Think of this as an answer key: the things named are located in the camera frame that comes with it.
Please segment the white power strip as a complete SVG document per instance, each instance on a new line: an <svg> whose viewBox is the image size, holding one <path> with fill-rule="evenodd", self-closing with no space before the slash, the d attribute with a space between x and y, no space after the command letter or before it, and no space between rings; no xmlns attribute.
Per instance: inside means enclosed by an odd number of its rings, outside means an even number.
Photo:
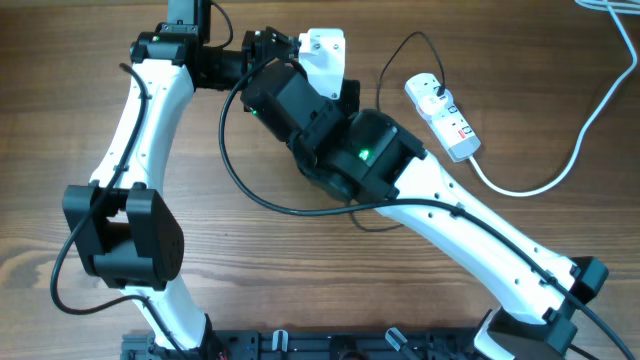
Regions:
<svg viewBox="0 0 640 360"><path fill-rule="evenodd" d="M423 96L432 93L441 96L448 90L445 89L439 95L441 87L442 85L433 74L420 73L406 81L405 92L416 107ZM454 103L454 99L449 108L435 116L431 121L425 122L453 162L469 159L480 148L480 139Z"/></svg>

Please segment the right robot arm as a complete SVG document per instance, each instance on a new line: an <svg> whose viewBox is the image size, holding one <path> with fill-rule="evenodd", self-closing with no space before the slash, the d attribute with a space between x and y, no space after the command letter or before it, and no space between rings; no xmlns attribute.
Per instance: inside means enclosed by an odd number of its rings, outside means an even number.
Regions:
<svg viewBox="0 0 640 360"><path fill-rule="evenodd" d="M490 359L561 359L607 278L593 257L569 258L520 232L462 188L390 116L343 112L295 67L253 72L242 103L286 144L300 172L342 201L374 209L430 241L498 300L473 345Z"/></svg>

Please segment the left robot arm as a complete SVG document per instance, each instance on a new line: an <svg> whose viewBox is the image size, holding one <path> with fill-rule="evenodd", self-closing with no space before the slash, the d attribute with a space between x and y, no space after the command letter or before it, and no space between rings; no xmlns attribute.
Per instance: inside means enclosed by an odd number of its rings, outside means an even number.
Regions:
<svg viewBox="0 0 640 360"><path fill-rule="evenodd" d="M248 33L240 51L211 46L212 1L173 1L164 22L131 45L128 98L106 155L85 186L70 186L63 211L87 274L118 289L151 325L128 339L127 359L221 359L226 350L180 274L183 232L163 200L178 123L200 88L232 88L271 56L299 60L312 35L273 28Z"/></svg>

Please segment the white USB charger plug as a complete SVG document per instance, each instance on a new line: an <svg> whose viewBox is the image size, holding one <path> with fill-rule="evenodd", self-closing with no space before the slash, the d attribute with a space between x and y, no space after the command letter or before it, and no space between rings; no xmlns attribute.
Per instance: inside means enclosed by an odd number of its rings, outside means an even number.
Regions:
<svg viewBox="0 0 640 360"><path fill-rule="evenodd" d="M431 121L435 116L441 114L452 104L452 94L449 90L446 90L441 96L438 96L436 93L423 96L418 101L416 107L418 113L425 121Z"/></svg>

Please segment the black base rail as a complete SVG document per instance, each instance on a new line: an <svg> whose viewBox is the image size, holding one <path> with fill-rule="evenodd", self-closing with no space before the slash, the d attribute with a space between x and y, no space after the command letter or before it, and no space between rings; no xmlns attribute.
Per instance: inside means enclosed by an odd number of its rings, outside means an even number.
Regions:
<svg viewBox="0 0 640 360"><path fill-rule="evenodd" d="M213 344L187 359L480 359L471 328L377 332L216 331Z"/></svg>

